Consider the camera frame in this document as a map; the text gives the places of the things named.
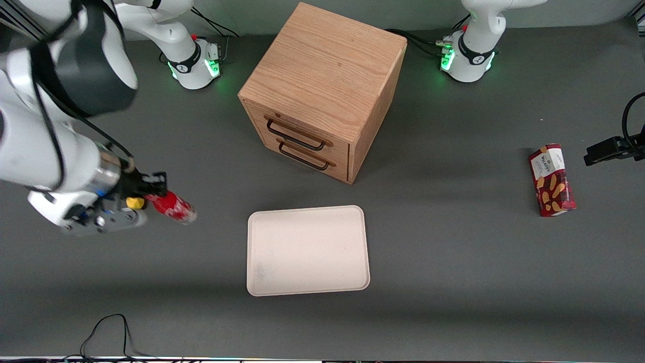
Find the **red box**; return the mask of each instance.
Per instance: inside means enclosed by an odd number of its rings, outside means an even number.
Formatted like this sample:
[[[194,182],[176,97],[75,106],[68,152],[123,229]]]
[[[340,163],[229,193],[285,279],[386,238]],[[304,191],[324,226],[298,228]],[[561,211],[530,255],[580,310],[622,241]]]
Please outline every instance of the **red box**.
[[[575,201],[566,177],[562,148],[550,143],[529,158],[540,215],[554,217],[575,209]]]

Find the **gray table surface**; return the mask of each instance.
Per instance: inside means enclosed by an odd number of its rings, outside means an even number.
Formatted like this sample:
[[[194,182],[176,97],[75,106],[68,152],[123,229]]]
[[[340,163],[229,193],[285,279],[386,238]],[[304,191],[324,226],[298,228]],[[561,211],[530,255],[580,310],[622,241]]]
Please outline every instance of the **gray table surface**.
[[[435,39],[445,32],[427,32]],[[121,312],[154,355],[408,360],[645,360],[645,162],[585,167],[643,91],[635,25],[511,29],[478,83],[410,47],[355,185],[265,149],[237,99],[272,37],[233,39],[223,77],[187,91],[151,42],[127,44],[132,107],[97,119],[144,171],[166,170],[199,219],[71,238],[0,184],[0,353],[77,352]],[[634,106],[632,131],[645,105]],[[576,211],[540,218],[526,159],[561,143]],[[360,292],[246,291],[255,211],[356,204]],[[88,351],[118,355],[119,322]]]

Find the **plastic tray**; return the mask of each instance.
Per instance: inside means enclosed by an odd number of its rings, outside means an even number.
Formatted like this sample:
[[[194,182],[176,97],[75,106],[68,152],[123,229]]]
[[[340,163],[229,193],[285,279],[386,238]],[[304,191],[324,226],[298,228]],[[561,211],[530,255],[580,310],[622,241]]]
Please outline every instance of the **plastic tray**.
[[[267,211],[249,217],[246,289],[251,295],[356,291],[369,284],[360,207]]]

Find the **yellow object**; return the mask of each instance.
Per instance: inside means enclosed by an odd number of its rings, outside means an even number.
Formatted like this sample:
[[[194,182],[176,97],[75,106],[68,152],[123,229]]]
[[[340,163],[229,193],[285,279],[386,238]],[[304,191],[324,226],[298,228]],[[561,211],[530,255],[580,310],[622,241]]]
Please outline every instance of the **yellow object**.
[[[128,208],[130,209],[141,209],[143,208],[143,205],[146,203],[146,200],[139,197],[129,196],[126,198],[125,203],[128,205]]]

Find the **drawer handle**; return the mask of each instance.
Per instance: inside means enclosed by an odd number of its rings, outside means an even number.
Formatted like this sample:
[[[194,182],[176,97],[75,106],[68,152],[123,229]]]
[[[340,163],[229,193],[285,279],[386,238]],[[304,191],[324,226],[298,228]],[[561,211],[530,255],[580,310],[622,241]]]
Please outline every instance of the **drawer handle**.
[[[280,142],[280,146],[278,146],[278,150],[280,150],[280,152],[283,155],[286,155],[286,156],[290,157],[291,159],[299,161],[299,162],[301,162],[301,163],[303,163],[303,164],[305,164],[305,165],[307,165],[309,167],[312,167],[312,168],[314,168],[314,169],[316,169],[318,171],[324,171],[329,167],[329,162],[328,161],[325,162],[324,166],[320,167],[320,166],[318,166],[318,165],[316,165],[314,163],[310,163],[310,162],[306,161],[305,159],[302,159],[302,158],[300,158],[300,157],[298,157],[296,155],[293,155],[291,152],[287,152],[287,151],[283,150],[283,148],[282,148],[283,146],[284,146],[284,143]]]
[[[318,147],[313,146],[313,145],[309,145],[309,144],[308,144],[308,143],[306,143],[306,142],[302,142],[302,141],[300,141],[300,140],[298,140],[298,139],[296,139],[296,138],[293,138],[293,137],[291,137],[291,136],[289,136],[289,135],[287,135],[287,134],[283,134],[282,132],[280,132],[280,131],[278,131],[278,130],[272,129],[272,128],[271,128],[271,125],[273,125],[273,120],[272,120],[272,119],[270,119],[270,118],[267,118],[266,116],[265,116],[265,118],[269,120],[269,121],[266,123],[266,128],[267,128],[267,129],[269,129],[269,131],[270,131],[270,132],[272,132],[272,133],[274,133],[274,134],[276,134],[276,135],[278,135],[278,136],[282,136],[282,137],[284,137],[285,139],[287,139],[287,140],[291,141],[292,143],[296,143],[296,144],[298,144],[298,145],[300,145],[300,146],[302,146],[302,147],[306,147],[306,148],[307,148],[307,149],[309,149],[309,150],[313,150],[313,151],[320,151],[320,150],[322,150],[322,149],[323,149],[324,141],[321,141],[321,144],[320,144],[320,146],[318,146]]]

